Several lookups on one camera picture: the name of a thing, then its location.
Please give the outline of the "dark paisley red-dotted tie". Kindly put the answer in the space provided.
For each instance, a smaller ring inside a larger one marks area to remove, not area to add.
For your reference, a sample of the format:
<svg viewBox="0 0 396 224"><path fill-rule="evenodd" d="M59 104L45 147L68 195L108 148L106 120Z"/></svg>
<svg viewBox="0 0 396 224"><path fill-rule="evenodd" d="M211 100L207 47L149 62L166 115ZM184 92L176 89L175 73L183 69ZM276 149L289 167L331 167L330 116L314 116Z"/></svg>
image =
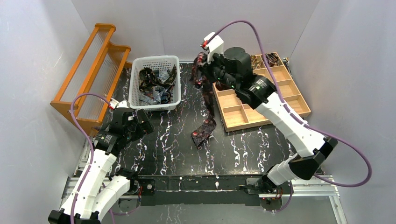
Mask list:
<svg viewBox="0 0 396 224"><path fill-rule="evenodd" d="M206 54L200 52L193 61L190 82L198 89L201 89L202 97L204 99L205 107L208 111L208 116L203 124L191 133L192 140L200 149L203 142L207 140L215 130L217 123L214 118L214 91L212 83L202 71L206 63Z"/></svg>

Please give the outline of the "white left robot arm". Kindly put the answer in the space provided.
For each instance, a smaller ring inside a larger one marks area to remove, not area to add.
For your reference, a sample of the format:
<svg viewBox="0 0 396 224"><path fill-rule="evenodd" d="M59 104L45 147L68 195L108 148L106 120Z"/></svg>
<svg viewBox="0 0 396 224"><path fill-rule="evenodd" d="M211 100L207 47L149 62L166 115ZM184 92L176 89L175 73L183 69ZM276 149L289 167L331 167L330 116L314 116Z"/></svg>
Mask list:
<svg viewBox="0 0 396 224"><path fill-rule="evenodd" d="M121 150L152 132L153 126L144 110L114 109L113 119L101 127L90 144L88 163L73 191L59 210L51 211L48 222L99 224L122 195L141 194L143 183L135 171L127 168L120 168L106 186L102 184Z"/></svg>

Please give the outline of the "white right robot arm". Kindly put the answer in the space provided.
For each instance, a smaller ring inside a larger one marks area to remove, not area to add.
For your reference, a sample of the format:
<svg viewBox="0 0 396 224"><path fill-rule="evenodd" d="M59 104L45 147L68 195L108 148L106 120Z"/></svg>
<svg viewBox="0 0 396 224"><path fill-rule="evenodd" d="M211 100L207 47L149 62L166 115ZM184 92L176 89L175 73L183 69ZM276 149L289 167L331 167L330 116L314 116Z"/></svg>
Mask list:
<svg viewBox="0 0 396 224"><path fill-rule="evenodd" d="M295 178L311 179L319 166L337 146L338 141L311 130L284 100L267 77L255 74L251 58L241 47L232 47L223 54L202 52L198 70L210 83L219 82L235 91L241 102L267 118L296 149L285 161L272 166L248 189L272 193Z"/></svg>

